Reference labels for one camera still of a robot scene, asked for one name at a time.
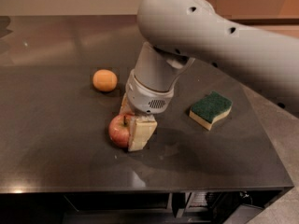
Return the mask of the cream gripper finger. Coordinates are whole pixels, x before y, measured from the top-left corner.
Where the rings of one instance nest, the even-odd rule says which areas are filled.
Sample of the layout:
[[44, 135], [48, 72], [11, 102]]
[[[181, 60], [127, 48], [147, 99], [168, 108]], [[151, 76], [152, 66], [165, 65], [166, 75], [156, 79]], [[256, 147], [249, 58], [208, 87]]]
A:
[[120, 115], [121, 114], [128, 114], [128, 115], [133, 115], [134, 114], [134, 111], [132, 110], [132, 108], [130, 107], [130, 105], [128, 103], [126, 95], [123, 95], [119, 114]]
[[130, 152], [142, 150], [156, 128], [157, 121], [153, 115], [132, 116], [129, 127], [128, 150]]

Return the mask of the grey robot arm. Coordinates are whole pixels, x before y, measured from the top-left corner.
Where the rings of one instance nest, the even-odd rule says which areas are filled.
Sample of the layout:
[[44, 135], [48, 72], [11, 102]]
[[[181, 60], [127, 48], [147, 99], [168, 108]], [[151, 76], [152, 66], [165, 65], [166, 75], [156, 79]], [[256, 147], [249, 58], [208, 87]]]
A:
[[195, 60], [297, 114], [299, 39], [228, 21], [206, 0], [142, 0], [137, 24], [146, 41], [121, 104], [121, 112], [133, 114], [129, 150], [148, 143], [155, 115], [166, 110], [180, 74]]

